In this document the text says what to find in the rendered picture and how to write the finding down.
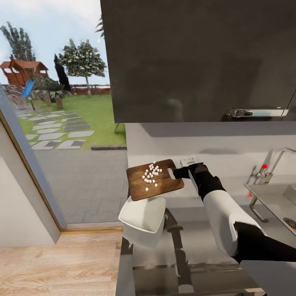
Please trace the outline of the cutting board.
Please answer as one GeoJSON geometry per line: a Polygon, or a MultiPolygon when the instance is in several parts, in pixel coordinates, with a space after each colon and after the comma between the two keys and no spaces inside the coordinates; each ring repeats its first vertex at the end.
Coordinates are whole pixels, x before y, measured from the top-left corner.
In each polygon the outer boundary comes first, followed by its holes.
{"type": "Polygon", "coordinates": [[[168,169],[172,172],[177,169],[171,159],[128,168],[126,173],[131,200],[139,201],[184,188],[182,178],[171,178],[168,169]],[[157,174],[152,175],[154,169],[150,166],[158,168],[157,174]]]}

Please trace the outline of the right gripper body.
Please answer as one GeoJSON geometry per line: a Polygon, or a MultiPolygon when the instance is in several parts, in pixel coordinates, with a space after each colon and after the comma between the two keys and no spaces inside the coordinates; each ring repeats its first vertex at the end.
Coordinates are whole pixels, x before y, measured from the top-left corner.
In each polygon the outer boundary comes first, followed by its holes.
{"type": "Polygon", "coordinates": [[[173,174],[175,176],[175,179],[187,178],[187,176],[185,175],[186,168],[187,168],[187,166],[174,170],[173,174]]]}

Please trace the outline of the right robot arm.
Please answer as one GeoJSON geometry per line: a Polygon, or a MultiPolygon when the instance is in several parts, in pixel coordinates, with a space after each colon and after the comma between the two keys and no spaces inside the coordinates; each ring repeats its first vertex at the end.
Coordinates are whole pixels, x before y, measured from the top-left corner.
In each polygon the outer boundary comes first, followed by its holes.
{"type": "Polygon", "coordinates": [[[180,159],[173,174],[194,184],[220,252],[235,259],[268,296],[296,296],[296,248],[268,237],[203,162],[188,166],[195,161],[180,159]]]}

